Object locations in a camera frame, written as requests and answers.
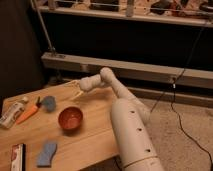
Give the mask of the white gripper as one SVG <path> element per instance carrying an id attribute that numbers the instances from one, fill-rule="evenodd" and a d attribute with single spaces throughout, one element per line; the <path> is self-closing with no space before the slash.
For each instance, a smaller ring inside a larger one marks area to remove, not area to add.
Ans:
<path id="1" fill-rule="evenodd" d="M 93 79 L 90 77 L 82 78 L 80 81 L 72 80 L 65 83 L 65 86 L 68 86 L 68 87 L 73 87 L 73 86 L 76 87 L 78 85 L 82 91 L 78 91 L 73 97 L 69 99 L 70 101 L 75 100 L 76 98 L 80 97 L 84 92 L 89 92 L 94 88 Z"/>

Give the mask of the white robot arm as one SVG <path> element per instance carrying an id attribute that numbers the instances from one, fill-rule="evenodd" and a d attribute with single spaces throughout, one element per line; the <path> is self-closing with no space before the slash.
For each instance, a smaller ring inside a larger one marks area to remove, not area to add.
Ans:
<path id="1" fill-rule="evenodd" d="M 117 96 L 111 106 L 110 119 L 123 171 L 165 171 L 145 127 L 150 110 L 116 78 L 110 68 L 104 67 L 99 74 L 73 83 L 80 88 L 76 97 L 102 86 L 111 87 Z"/>

